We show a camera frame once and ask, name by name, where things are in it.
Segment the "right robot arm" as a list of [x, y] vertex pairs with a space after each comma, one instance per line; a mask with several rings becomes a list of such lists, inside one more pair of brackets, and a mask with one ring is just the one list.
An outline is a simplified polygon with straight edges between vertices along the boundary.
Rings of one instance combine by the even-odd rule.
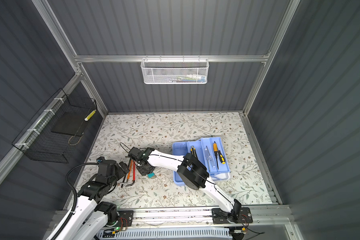
[[152, 173], [156, 167], [177, 172], [187, 187], [200, 190], [213, 199], [230, 222], [242, 222], [242, 204], [221, 189], [210, 177], [207, 168], [191, 153], [175, 156], [153, 148], [140, 150], [133, 147], [129, 149], [128, 157], [137, 164], [138, 171], [143, 176]]

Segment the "yellow black screwdriver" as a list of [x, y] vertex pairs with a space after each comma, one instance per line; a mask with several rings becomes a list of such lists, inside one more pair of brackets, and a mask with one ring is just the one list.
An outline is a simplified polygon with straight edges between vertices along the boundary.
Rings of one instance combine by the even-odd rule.
[[225, 164], [226, 163], [226, 160], [222, 154], [222, 152], [220, 150], [218, 150], [218, 156], [219, 156], [219, 160], [222, 164]]

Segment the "yellow black utility knife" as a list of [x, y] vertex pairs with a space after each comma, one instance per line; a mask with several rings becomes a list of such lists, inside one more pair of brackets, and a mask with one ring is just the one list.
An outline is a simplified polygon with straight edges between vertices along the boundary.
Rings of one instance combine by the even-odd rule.
[[196, 149], [194, 146], [191, 146], [191, 154], [196, 158], [198, 159], [198, 155], [197, 155], [197, 152], [196, 152]]

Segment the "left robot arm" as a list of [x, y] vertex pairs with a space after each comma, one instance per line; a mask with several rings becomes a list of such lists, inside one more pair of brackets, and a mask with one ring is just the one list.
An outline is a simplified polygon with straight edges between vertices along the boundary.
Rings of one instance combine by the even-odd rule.
[[[98, 172], [88, 182], [76, 190], [69, 175], [76, 169], [94, 165]], [[55, 229], [47, 237], [48, 240], [92, 240], [97, 239], [97, 233], [110, 224], [112, 227], [123, 223], [119, 217], [115, 204], [102, 201], [117, 186], [117, 181], [129, 173], [129, 166], [106, 160], [100, 157], [95, 163], [85, 163], [72, 168], [66, 175], [66, 182], [71, 188], [74, 201], [71, 209], [66, 213]]]

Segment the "teal handled tool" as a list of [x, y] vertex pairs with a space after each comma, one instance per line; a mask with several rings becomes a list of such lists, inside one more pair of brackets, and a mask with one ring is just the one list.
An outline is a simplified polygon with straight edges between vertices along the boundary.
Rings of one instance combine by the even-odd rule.
[[150, 174], [147, 175], [147, 177], [148, 177], [149, 179], [155, 179], [155, 178], [156, 178], [156, 175], [155, 175], [154, 173], [150, 173]]

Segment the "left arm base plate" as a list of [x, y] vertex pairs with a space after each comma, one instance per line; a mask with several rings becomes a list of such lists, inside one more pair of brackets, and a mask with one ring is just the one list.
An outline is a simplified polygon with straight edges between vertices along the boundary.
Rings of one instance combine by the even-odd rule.
[[131, 227], [132, 221], [134, 217], [134, 211], [133, 210], [118, 210], [118, 216], [114, 220], [109, 221], [106, 224], [106, 227]]

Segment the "red handled tool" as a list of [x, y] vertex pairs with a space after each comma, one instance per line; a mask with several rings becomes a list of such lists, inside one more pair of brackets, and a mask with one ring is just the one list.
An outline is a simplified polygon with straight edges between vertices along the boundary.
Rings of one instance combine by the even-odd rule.
[[133, 184], [136, 180], [136, 164], [135, 162], [133, 162]]

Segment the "clear handled screwdriver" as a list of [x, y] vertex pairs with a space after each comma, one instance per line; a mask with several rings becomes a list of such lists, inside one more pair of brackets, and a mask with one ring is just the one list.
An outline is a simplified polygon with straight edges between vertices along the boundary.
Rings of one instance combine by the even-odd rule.
[[208, 171], [210, 172], [211, 171], [210, 162], [211, 162], [211, 157], [212, 156], [211, 156], [210, 151], [209, 151], [207, 146], [205, 146], [205, 148], [204, 148], [204, 154], [205, 154], [205, 158], [206, 158], [206, 161], [207, 161], [207, 164], [208, 164]]

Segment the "black hex key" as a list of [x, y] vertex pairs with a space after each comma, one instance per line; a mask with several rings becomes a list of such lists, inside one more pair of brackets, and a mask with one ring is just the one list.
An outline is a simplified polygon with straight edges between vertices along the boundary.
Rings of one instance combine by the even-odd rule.
[[124, 178], [123, 183], [121, 184], [121, 188], [127, 185], [127, 176]]

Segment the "orange handled tool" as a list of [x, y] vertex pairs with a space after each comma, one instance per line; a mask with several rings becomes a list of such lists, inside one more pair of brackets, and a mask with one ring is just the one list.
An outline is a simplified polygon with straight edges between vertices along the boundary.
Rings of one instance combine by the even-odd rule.
[[131, 171], [132, 171], [132, 166], [133, 166], [133, 160], [130, 159], [130, 161], [129, 161], [129, 172], [128, 172], [128, 174], [127, 174], [127, 182], [128, 182], [129, 179], [130, 179], [130, 175], [131, 175]]

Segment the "orange handled screwdriver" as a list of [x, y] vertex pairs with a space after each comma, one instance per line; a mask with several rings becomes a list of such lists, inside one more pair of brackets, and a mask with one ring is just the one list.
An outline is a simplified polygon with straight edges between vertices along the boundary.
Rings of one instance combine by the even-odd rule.
[[215, 155], [215, 158], [216, 158], [216, 166], [217, 166], [217, 169], [219, 169], [219, 164], [218, 164], [218, 146], [217, 146], [217, 143], [216, 143], [216, 142], [213, 143], [213, 150], [214, 150], [214, 155]]

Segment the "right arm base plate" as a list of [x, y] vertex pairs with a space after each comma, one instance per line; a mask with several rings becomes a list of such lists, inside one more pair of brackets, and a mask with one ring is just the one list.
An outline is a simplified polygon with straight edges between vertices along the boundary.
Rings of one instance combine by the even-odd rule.
[[212, 209], [213, 223], [221, 224], [252, 224], [253, 217], [251, 211], [247, 207], [241, 207], [237, 214], [226, 213], [219, 208]]

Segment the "white blue plastic toolbox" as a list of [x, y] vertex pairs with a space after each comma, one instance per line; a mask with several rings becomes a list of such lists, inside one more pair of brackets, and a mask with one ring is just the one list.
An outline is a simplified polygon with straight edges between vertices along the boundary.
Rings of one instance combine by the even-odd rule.
[[[216, 142], [218, 150], [220, 150], [226, 160], [225, 164], [222, 164], [218, 156], [219, 169], [216, 166], [216, 158], [213, 150], [213, 143]], [[226, 153], [223, 147], [223, 141], [220, 137], [211, 137], [211, 138], [201, 138], [197, 141], [188, 141], [188, 142], [175, 142], [172, 144], [172, 154], [175, 156], [184, 156], [187, 153], [191, 152], [191, 146], [194, 146], [198, 155], [198, 160], [204, 164], [207, 168], [207, 172], [210, 174], [212, 179], [215, 182], [218, 181], [227, 181], [231, 178], [231, 171], [226, 157]], [[208, 171], [208, 164], [204, 154], [205, 146], [208, 147], [211, 154], [211, 171]]]

